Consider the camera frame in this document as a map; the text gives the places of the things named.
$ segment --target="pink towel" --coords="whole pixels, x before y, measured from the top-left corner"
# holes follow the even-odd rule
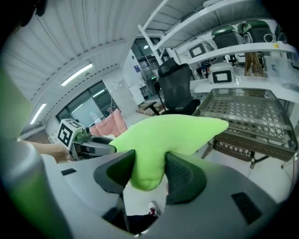
[[[121,116],[121,112],[119,109],[116,109],[112,114],[110,114],[99,124],[90,127],[91,134],[94,136],[113,134],[118,137],[126,130],[127,126]]]

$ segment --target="office chair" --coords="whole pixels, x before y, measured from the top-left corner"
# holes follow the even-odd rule
[[[162,114],[192,115],[196,107],[200,105],[200,100],[193,99],[190,93],[192,72],[189,65],[178,65],[172,57],[159,66],[158,74],[165,105],[168,108]],[[145,110],[151,108],[156,115],[159,115],[154,108],[155,103],[146,106]]]

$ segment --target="white shelf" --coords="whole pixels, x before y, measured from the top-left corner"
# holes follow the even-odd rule
[[[230,47],[225,47],[221,49],[217,49],[214,51],[207,52],[203,55],[194,57],[192,59],[187,60],[185,63],[192,65],[194,63],[202,62],[207,59],[229,55],[232,53],[244,53],[244,52],[252,52],[252,51],[283,51],[283,52],[293,52],[297,53],[296,48],[291,45],[283,44],[281,42],[260,42],[260,43],[249,43],[249,44],[241,44]]]
[[[203,9],[206,0],[163,0],[154,10],[143,29],[169,31],[178,22]]]
[[[237,76],[236,82],[227,84],[211,84],[208,79],[191,81],[190,89],[194,93],[209,93],[214,88],[257,88],[271,90],[279,99],[299,103],[299,92],[284,88],[283,83],[292,83],[282,78]]]
[[[176,48],[223,25],[254,19],[272,19],[259,0],[223,0],[190,16],[174,27],[155,47]]]

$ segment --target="desk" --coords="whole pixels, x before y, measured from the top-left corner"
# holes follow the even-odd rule
[[[236,76],[236,82],[228,84],[210,84],[208,79],[190,82],[192,93],[209,93],[214,88],[258,88],[271,90],[278,99],[299,103],[299,80],[294,81],[281,78],[244,77]]]

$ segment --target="person's arm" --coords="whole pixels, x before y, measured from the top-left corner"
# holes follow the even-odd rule
[[[74,161],[67,148],[60,144],[40,144],[29,141],[25,142],[32,144],[40,154],[53,156],[56,162],[67,160]]]

